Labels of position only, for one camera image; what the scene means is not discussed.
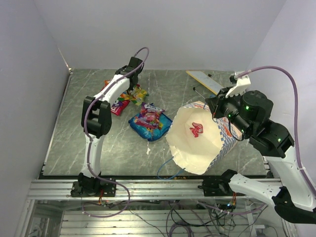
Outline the red pink candy wrapper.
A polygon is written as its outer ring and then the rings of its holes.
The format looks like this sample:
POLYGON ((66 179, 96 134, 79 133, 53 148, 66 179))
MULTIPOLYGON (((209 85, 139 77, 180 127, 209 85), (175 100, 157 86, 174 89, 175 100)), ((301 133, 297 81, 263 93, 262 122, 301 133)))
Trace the red pink candy wrapper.
POLYGON ((200 134, 203 134, 203 125, 201 123, 192 122, 190 131, 195 138, 199 137, 200 134))

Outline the blue checkered paper bag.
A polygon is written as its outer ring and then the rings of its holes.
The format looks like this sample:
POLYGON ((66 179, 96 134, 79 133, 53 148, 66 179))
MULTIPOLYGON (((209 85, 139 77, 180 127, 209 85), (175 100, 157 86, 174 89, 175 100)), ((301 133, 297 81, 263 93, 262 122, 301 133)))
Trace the blue checkered paper bag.
POLYGON ((180 107, 166 134, 173 161, 180 170, 203 175, 242 140, 242 133, 227 118, 212 118, 209 107, 196 101, 180 107), (190 131, 192 122, 203 125, 203 134, 195 138, 190 131))

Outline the purple Fox's berries candy bag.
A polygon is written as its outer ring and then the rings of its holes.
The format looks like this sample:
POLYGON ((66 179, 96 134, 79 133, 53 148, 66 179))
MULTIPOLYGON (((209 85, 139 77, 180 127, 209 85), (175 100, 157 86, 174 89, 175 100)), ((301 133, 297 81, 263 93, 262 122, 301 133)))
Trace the purple Fox's berries candy bag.
POLYGON ((159 125, 160 115, 164 111, 164 109, 156 107, 153 104, 146 104, 143 102, 141 104, 141 111, 135 119, 135 123, 145 128, 156 129, 159 125))

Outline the blue snack bag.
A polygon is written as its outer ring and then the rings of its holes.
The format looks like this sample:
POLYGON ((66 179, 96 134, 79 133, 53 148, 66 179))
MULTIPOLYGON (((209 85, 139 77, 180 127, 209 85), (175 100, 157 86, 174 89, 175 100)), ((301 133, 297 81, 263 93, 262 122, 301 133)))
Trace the blue snack bag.
POLYGON ((155 126, 147 125, 144 122, 139 122, 138 117, 140 114, 132 117, 128 123, 130 127, 143 139, 153 142, 159 140, 164 136, 170 129, 172 125, 172 120, 165 114, 161 114, 159 117, 159 123, 155 126))

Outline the yellow green candy wrapper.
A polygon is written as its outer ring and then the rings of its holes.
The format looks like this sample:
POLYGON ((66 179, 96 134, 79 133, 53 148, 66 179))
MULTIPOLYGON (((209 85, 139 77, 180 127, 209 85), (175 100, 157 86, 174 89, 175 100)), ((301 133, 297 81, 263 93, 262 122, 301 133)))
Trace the yellow green candy wrapper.
POLYGON ((148 92, 137 84, 133 87, 133 90, 130 91, 129 100, 136 106, 140 106, 144 102, 146 96, 148 96, 148 92))

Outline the red snack bag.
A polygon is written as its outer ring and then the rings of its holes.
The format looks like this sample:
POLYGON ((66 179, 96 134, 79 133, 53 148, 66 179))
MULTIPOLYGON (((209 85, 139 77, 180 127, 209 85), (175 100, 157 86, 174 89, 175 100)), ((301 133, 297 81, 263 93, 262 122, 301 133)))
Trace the red snack bag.
POLYGON ((111 106, 111 113, 116 116, 120 116, 122 111, 128 106, 130 102, 130 100, 116 100, 111 106))

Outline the orange Fox's candy bag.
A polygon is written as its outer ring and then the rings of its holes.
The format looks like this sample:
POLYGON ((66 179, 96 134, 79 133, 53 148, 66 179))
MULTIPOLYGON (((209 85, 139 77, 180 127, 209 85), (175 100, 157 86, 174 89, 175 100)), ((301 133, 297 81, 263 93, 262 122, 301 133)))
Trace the orange Fox's candy bag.
MULTIPOLYGON (((105 84, 104 84, 103 89, 110 83, 110 80, 105 80, 104 83, 105 83, 105 84)), ((124 91, 124 92, 118 97, 118 100, 119 100, 119 101, 126 101, 126 100, 130 100, 130 99, 131 99, 130 90, 124 91)))

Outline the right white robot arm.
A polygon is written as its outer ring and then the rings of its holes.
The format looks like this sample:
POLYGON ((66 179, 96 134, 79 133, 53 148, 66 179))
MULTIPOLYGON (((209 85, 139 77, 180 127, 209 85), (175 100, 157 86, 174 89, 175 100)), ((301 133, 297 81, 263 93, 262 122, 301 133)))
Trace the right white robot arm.
POLYGON ((302 174, 295 141, 288 129, 272 120, 273 102, 258 90, 227 97, 229 88, 222 88, 213 98, 206 98, 214 119, 227 118, 254 149, 266 158, 282 185, 269 186, 228 169, 218 182, 223 195, 245 194, 274 208, 284 220, 296 224, 315 224, 316 196, 313 184, 302 174))

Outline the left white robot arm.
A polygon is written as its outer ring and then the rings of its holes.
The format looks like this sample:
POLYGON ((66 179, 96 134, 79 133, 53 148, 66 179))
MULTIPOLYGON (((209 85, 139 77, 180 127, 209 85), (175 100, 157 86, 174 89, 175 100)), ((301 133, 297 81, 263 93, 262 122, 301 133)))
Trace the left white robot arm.
POLYGON ((128 65, 118 69, 98 94, 87 96, 83 101, 81 125, 85 133, 85 161, 78 176, 79 187, 89 196, 101 190, 101 152, 105 135, 111 129, 111 106, 125 91, 138 83, 144 61, 131 57, 128 65))

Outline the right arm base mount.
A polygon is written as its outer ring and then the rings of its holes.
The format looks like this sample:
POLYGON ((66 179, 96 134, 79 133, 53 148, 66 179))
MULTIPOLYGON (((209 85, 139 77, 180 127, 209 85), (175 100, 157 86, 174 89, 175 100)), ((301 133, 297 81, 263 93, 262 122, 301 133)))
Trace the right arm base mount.
POLYGON ((205 197, 232 196, 233 191, 227 182, 220 179, 203 180, 199 187, 203 190, 205 197))

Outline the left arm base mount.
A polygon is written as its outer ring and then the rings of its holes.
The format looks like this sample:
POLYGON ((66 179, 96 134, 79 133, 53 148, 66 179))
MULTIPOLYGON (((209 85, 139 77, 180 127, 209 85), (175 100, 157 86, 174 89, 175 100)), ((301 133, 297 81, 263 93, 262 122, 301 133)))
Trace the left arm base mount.
POLYGON ((90 178, 73 182, 70 195, 73 198, 114 197, 116 185, 90 178))

